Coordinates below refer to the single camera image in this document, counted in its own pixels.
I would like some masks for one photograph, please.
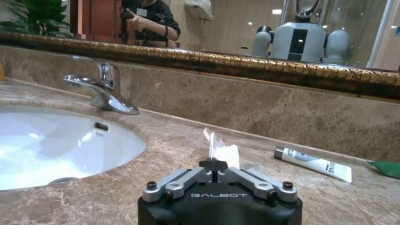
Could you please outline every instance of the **tissue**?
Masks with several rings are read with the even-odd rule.
[[[215,132],[208,128],[203,130],[204,136],[210,141],[210,158],[215,158],[219,161],[224,161],[228,167],[236,167],[240,169],[240,157],[238,145],[227,146],[226,142],[216,136]]]

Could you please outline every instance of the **person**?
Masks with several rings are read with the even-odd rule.
[[[178,41],[180,37],[180,26],[174,20],[170,6],[163,0],[127,0],[123,7],[130,17],[123,21],[127,33],[135,33],[135,39],[146,46],[159,46],[168,41]]]

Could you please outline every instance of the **white sink basin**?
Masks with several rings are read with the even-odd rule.
[[[95,175],[130,162],[144,148],[130,130],[96,117],[0,107],[0,190]]]

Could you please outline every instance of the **metal bracket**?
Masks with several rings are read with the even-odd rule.
[[[226,171],[219,171],[219,181],[239,182],[254,192],[255,196],[270,200],[274,186],[268,182],[259,180],[238,168],[230,167]]]
[[[147,186],[143,188],[143,200],[147,202],[156,202],[164,194],[166,185],[172,180],[178,179],[180,176],[186,174],[188,170],[186,168],[180,168],[179,170],[174,171],[167,177],[162,180],[156,181],[156,187],[148,188]]]
[[[171,199],[184,196],[186,190],[194,185],[195,182],[211,182],[212,171],[206,170],[204,167],[196,167],[178,180],[166,185],[166,192]]]
[[[248,169],[246,172],[258,179],[268,182],[274,186],[274,189],[278,193],[278,198],[282,199],[284,202],[292,203],[298,200],[298,188],[284,187],[284,183],[268,177],[266,174],[258,172],[254,168]]]

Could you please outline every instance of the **faucet handle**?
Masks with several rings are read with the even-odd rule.
[[[120,70],[110,63],[92,59],[86,56],[72,55],[71,56],[76,60],[91,60],[96,63],[98,74],[100,78],[100,82],[106,88],[110,90],[119,90],[120,86]]]

